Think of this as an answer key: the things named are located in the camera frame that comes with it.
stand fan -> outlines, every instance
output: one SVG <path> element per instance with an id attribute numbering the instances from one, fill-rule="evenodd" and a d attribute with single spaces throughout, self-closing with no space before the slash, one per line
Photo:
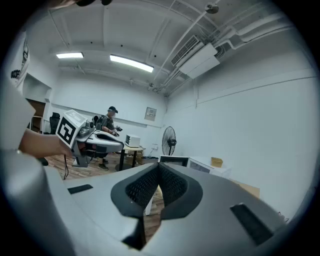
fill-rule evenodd
<path id="1" fill-rule="evenodd" d="M 169 126 L 165 129 L 162 137 L 162 152 L 166 156 L 172 156 L 177 144 L 175 130 Z"/>

ceiling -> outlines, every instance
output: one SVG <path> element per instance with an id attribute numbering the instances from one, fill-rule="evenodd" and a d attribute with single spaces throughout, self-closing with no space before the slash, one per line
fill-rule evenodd
<path id="1" fill-rule="evenodd" d="M 128 84 L 131 80 L 146 88 L 150 83 L 159 87 L 174 70 L 170 60 L 192 35 L 210 42 L 226 25 L 245 27 L 274 9 L 264 1 L 219 1 L 219 12 L 207 13 L 200 19 L 155 79 L 177 41 L 204 11 L 208 0 L 176 0 L 172 3 L 173 0 L 113 0 L 110 5 L 103 6 L 101 1 L 96 0 L 86 7 L 72 5 L 50 12 L 42 10 L 27 27 L 28 45 L 31 53 L 38 58 L 55 61 L 58 53 L 83 52 L 83 59 L 59 60 L 58 66 L 64 71 L 114 77 L 128 81 Z M 110 54 L 144 62 L 153 66 L 154 70 L 148 73 L 111 62 Z M 186 76 L 178 77 L 170 88 L 185 79 Z"/>

white cabinet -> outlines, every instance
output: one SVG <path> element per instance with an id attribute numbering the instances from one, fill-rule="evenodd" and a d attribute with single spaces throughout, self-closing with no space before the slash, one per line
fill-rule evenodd
<path id="1" fill-rule="evenodd" d="M 191 156 L 189 157 L 187 167 L 226 179 L 229 179 L 231 174 L 231 168 L 226 166 L 225 163 L 222 164 L 222 167 L 212 166 L 211 157 Z"/>

man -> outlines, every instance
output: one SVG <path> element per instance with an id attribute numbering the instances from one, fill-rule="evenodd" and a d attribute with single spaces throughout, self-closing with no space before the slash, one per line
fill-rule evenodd
<path id="1" fill-rule="evenodd" d="M 117 129 L 114 127 L 113 117 L 118 113 L 118 110 L 114 106 L 109 107 L 108 113 L 102 116 L 101 120 L 97 121 L 96 129 L 100 131 L 104 131 L 106 133 L 112 134 L 113 136 L 119 136 L 117 133 Z M 99 167 L 104 170 L 109 170 L 105 164 L 108 163 L 104 158 L 98 157 Z"/>

white wall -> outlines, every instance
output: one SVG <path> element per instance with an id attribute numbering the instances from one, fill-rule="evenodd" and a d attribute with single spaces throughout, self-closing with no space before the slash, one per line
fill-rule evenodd
<path id="1" fill-rule="evenodd" d="M 116 79 L 79 73 L 63 73 L 52 93 L 47 120 L 52 112 L 62 114 L 71 108 L 91 119 L 93 115 L 105 115 L 110 106 L 115 106 L 119 113 L 114 124 L 123 128 L 119 133 L 120 139 L 124 141 L 126 134 L 140 136 L 140 144 L 146 148 L 145 156 L 152 151 L 152 144 L 158 141 L 166 111 L 161 95 L 131 87 Z M 157 110 L 155 121 L 145 120 L 147 107 Z M 159 154 L 156 150 L 152 152 L 153 157 Z"/>
<path id="2" fill-rule="evenodd" d="M 55 59 L 40 59 L 30 51 L 30 63 L 27 72 L 40 82 L 54 87 L 60 75 L 58 62 Z"/>
<path id="3" fill-rule="evenodd" d="M 320 145 L 319 81 L 295 37 L 278 33 L 240 48 L 168 102 L 174 155 L 219 157 L 231 178 L 292 218 L 311 183 Z"/>
<path id="4" fill-rule="evenodd" d="M 46 103 L 45 97 L 50 87 L 27 74 L 23 83 L 22 94 L 25 98 Z"/>

